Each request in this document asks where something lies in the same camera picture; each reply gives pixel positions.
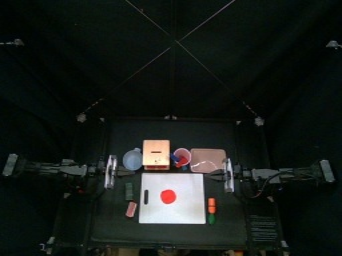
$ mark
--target cable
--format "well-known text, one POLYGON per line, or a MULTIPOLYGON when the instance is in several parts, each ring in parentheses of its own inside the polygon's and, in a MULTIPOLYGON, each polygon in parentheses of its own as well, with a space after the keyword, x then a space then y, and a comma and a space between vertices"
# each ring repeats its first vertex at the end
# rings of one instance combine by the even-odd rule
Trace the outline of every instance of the cable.
POLYGON ((259 192, 257 193, 257 195, 255 195, 255 196, 251 196, 251 197, 249 197, 249 198, 251 198, 251 199, 253 199, 253 198, 258 198, 258 197, 262 195, 263 190, 265 190, 266 185, 267 185, 267 183, 270 182, 270 180, 274 179, 275 177, 278 177, 279 175, 285 174, 285 173, 294 174, 293 171, 283 171, 283 172, 275 173, 275 174, 274 174, 273 176, 270 176, 270 177, 266 179, 266 181, 263 182, 262 188, 259 189, 259 192))

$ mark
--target cardboard box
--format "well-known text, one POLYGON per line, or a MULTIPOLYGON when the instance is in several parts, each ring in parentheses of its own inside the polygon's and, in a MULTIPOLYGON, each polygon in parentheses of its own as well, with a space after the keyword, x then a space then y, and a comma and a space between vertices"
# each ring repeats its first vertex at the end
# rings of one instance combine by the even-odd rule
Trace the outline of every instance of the cardboard box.
POLYGON ((170 170, 170 140, 143 141, 144 170, 170 170))

